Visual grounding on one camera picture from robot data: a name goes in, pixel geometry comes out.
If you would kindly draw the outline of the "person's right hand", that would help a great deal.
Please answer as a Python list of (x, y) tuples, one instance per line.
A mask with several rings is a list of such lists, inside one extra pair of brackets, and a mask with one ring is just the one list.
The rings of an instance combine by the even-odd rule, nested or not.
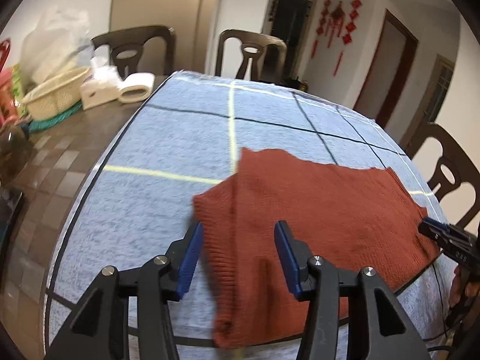
[(463, 267), (460, 265), (458, 265), (454, 270), (454, 278), (451, 282), (451, 289), (448, 299), (448, 304), (450, 307), (455, 306), (461, 300), (462, 295), (465, 295), (466, 297), (476, 297), (479, 293), (479, 282), (462, 284), (462, 271)]

